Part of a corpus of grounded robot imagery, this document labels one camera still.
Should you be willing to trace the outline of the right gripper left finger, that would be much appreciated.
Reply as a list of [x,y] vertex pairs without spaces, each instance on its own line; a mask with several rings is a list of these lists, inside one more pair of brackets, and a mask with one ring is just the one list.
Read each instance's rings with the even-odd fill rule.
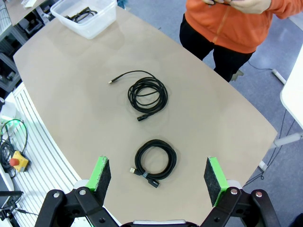
[[76,218],[85,217],[94,227],[117,227],[119,224],[103,207],[111,180],[109,160],[98,158],[90,179],[68,194],[50,190],[42,204],[36,227],[70,227]]

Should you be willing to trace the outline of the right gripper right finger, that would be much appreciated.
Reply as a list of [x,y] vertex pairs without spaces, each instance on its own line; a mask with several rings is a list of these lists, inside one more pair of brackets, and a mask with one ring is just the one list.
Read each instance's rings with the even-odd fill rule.
[[217,158],[207,158],[204,180],[213,209],[201,226],[224,227],[231,217],[240,218],[245,227],[281,226],[268,193],[247,193],[237,181],[228,181]]

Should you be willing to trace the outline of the person's right hand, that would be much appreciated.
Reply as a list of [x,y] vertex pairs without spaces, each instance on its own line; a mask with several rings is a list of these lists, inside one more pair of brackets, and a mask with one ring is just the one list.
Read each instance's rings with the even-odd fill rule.
[[229,5],[228,2],[224,1],[224,0],[203,0],[203,2],[207,5],[215,5],[215,4],[223,4],[223,5]]

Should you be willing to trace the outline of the person's left hand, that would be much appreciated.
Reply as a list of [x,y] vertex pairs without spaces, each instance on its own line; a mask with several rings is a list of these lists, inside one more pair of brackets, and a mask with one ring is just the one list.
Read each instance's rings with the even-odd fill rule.
[[261,14],[270,7],[271,0],[232,0],[230,5],[242,13]]

